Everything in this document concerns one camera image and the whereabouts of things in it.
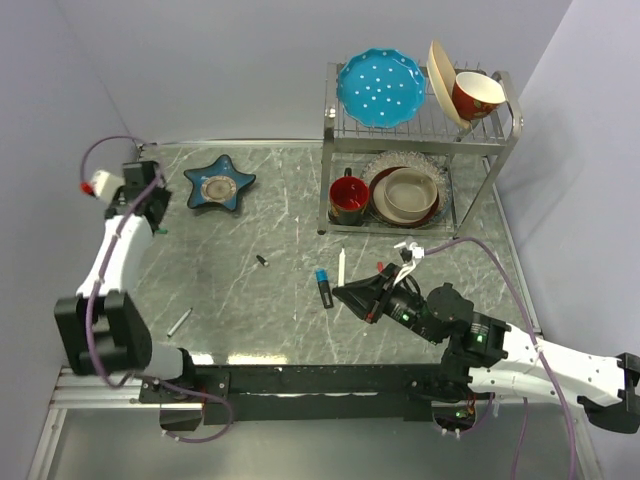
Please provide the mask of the white pen green tip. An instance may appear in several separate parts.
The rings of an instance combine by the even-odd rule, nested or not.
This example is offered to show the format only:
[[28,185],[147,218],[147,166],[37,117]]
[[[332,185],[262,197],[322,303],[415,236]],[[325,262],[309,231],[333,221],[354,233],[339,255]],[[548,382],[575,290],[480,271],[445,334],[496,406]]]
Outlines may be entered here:
[[346,271],[346,251],[344,247],[341,248],[338,259],[339,259],[339,263],[338,263],[337,286],[342,287],[345,285],[345,271]]

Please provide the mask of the black blue highlighter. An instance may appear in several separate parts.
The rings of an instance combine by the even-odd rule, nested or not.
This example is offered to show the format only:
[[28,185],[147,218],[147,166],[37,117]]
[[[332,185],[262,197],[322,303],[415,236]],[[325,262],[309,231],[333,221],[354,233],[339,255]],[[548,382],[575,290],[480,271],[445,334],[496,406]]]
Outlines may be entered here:
[[333,297],[332,297],[332,293],[331,293],[331,288],[329,285],[329,282],[326,280],[323,281],[319,281],[318,282],[318,288],[319,288],[319,293],[321,296],[321,301],[323,304],[323,307],[325,309],[331,309],[334,307],[334,303],[333,303]]

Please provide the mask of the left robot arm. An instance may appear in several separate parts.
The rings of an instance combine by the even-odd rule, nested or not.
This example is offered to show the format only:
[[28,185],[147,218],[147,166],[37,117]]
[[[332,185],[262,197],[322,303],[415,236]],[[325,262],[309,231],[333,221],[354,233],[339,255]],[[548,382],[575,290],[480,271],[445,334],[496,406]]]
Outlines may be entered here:
[[161,167],[155,161],[126,163],[120,180],[93,190],[109,201],[103,240],[76,293],[54,307],[69,366],[113,388],[119,386],[110,379],[113,373],[156,378],[172,399],[187,401],[199,387],[189,352],[154,341],[130,296],[171,199]]

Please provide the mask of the white pen near left arm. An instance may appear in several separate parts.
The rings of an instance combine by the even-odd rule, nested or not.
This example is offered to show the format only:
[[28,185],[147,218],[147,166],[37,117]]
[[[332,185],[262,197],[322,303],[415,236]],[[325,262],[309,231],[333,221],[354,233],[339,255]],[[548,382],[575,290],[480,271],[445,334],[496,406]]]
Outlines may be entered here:
[[189,308],[188,310],[186,310],[172,325],[171,327],[167,330],[166,332],[166,336],[168,338],[171,338],[172,336],[175,335],[175,333],[182,327],[182,325],[186,322],[186,320],[190,317],[190,315],[192,314],[193,309]]

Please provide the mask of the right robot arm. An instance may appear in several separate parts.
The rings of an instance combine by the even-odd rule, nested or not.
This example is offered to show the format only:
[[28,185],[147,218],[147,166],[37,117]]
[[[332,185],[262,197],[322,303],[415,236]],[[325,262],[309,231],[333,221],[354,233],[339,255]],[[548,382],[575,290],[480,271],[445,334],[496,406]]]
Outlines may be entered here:
[[421,394],[449,403],[475,394],[535,399],[580,407],[603,430],[638,431],[638,356],[598,356],[542,340],[476,311],[449,283],[423,295],[412,278],[398,281],[398,272],[389,264],[332,294],[369,324],[388,317],[421,339],[446,346],[434,373],[413,381]]

